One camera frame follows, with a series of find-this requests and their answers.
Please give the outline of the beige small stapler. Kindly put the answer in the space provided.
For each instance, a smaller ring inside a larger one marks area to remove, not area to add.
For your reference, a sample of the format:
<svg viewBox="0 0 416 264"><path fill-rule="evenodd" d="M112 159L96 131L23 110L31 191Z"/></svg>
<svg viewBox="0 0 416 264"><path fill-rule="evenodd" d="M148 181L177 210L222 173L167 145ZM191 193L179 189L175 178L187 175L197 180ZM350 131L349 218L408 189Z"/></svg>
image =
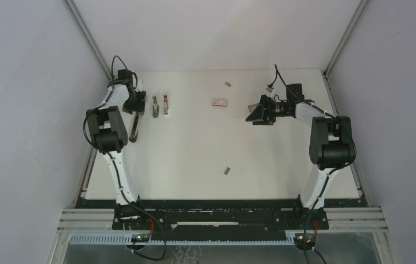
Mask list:
<svg viewBox="0 0 416 264"><path fill-rule="evenodd" d="M159 112L160 112L160 105L158 103L157 96L153 95L152 96L152 116L154 118L158 118Z"/></svg>

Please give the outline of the black and grey large stapler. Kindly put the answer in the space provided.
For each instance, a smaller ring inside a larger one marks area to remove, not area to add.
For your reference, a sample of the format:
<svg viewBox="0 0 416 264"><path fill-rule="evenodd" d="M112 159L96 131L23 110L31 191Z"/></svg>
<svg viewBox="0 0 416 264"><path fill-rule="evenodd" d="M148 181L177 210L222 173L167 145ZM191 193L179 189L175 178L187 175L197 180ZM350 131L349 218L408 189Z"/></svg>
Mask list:
<svg viewBox="0 0 416 264"><path fill-rule="evenodd" d="M129 141L131 143L135 143L138 139L139 120L140 120L140 113L136 112L133 118L133 123L132 123L132 127L130 130L130 135L129 135Z"/></svg>

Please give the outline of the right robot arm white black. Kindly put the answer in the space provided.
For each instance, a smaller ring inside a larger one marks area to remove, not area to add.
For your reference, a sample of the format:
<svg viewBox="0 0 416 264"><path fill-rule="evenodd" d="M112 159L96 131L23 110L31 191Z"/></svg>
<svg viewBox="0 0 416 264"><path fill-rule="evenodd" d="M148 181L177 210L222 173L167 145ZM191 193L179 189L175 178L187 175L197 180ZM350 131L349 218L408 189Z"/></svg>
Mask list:
<svg viewBox="0 0 416 264"><path fill-rule="evenodd" d="M279 117L293 117L311 128L309 158L314 166L299 195L301 208L292 215L295 226L306 229L315 220L311 210L324 206L325 194L335 176L356 159L352 122L350 117L330 114L306 99L301 84L288 85L284 100L261 95L245 120L252 125L274 125Z"/></svg>

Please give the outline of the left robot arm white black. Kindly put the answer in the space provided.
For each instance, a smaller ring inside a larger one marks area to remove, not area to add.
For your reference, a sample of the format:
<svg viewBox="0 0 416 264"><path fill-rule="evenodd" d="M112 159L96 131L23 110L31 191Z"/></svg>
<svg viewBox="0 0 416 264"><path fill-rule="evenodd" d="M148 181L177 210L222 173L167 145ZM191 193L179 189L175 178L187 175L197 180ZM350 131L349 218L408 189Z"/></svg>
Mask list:
<svg viewBox="0 0 416 264"><path fill-rule="evenodd" d="M147 215L141 207L140 196L130 176L125 147L136 142L138 122L145 112L146 91L137 89L137 74L128 70L117 71L104 100L86 112L85 137L104 157L111 171L116 193L114 210L117 222L126 222L133 229L142 228Z"/></svg>

